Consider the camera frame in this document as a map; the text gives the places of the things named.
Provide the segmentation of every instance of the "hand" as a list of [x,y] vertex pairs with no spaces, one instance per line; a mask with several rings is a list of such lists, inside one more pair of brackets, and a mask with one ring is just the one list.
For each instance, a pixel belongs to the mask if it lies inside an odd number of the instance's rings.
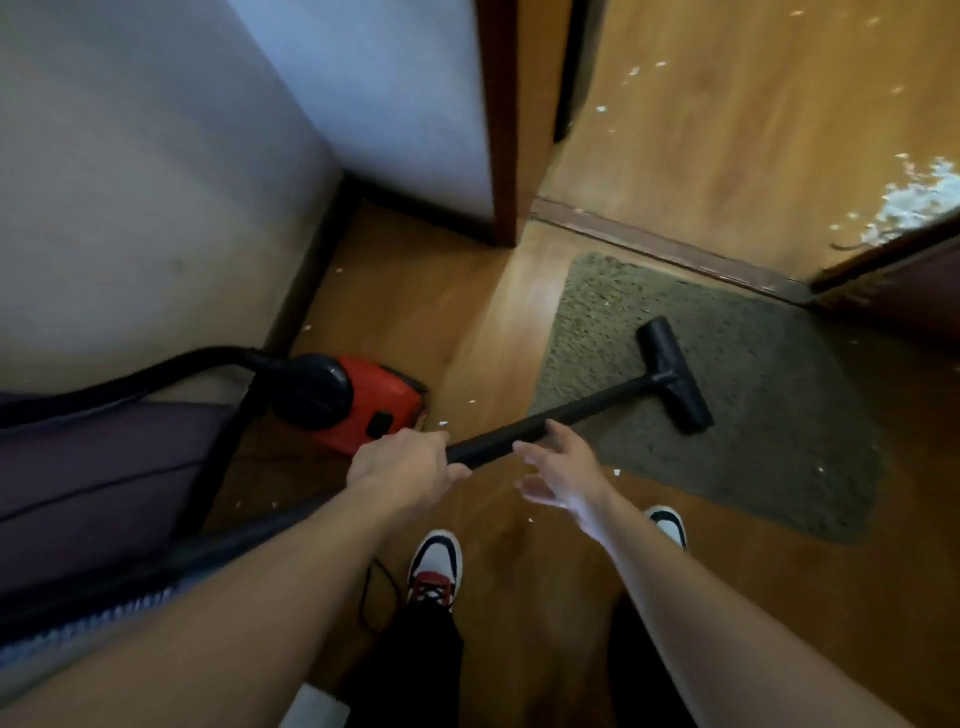
[[466,465],[446,464],[449,439],[449,432],[402,429],[367,443],[353,456],[347,487],[396,496],[404,512],[433,505],[453,483],[470,477]]
[[540,471],[516,482],[523,497],[534,503],[565,508],[590,538],[601,535],[602,509],[613,486],[603,475],[587,441],[566,425],[546,421],[547,448],[514,443],[514,452]]

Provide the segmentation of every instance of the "hallway floor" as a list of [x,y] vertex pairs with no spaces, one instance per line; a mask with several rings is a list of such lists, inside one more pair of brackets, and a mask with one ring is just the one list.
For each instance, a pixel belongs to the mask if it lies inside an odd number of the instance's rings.
[[540,195],[809,279],[871,224],[905,224],[881,221],[888,185],[956,179],[957,8],[609,0],[586,105]]
[[[517,250],[494,250],[364,204],[294,353],[362,354],[414,376],[431,388],[427,428],[443,422],[454,441],[471,437],[526,414],[567,270],[589,251],[652,264],[536,222]],[[907,346],[897,360],[844,365],[890,457],[862,544],[829,545],[628,473],[608,475],[641,507],[677,508],[694,557],[908,718],[957,724],[960,375],[946,358]],[[269,417],[241,454],[258,460],[234,464],[210,527],[337,489],[346,472]],[[519,497],[513,483],[524,471],[512,456],[480,469],[380,557],[402,581],[426,530],[450,528],[461,540],[454,616],[467,645],[463,725],[612,725],[605,660],[622,587],[565,513]],[[311,675],[334,693],[374,644],[358,623],[358,599],[359,585]],[[389,620],[393,599],[374,573],[371,623]]]

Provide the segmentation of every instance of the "doormat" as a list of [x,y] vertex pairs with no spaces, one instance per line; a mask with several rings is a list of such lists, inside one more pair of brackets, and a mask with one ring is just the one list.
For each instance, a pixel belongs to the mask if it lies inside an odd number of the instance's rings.
[[883,464],[877,430],[802,309],[597,253],[574,260],[530,412],[642,375],[636,329],[665,316],[716,425],[682,435],[660,400],[576,425],[605,465],[796,528],[859,540]]

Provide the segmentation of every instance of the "forearm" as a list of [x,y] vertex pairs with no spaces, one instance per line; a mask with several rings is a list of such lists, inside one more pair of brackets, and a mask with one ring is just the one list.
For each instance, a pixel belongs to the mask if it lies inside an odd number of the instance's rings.
[[277,725],[395,520],[347,489],[28,695],[8,724]]
[[601,543],[699,725],[906,725],[624,497],[600,512]]

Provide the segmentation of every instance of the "white sneaker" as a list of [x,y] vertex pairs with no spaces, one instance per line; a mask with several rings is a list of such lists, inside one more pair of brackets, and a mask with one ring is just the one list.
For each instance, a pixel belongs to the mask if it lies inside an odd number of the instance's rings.
[[647,518],[653,521],[657,528],[670,537],[670,539],[684,551],[686,551],[686,529],[684,520],[673,508],[668,505],[655,505],[646,510]]
[[457,537],[449,531],[430,531],[410,565],[407,601],[429,600],[452,609],[463,575],[464,554]]

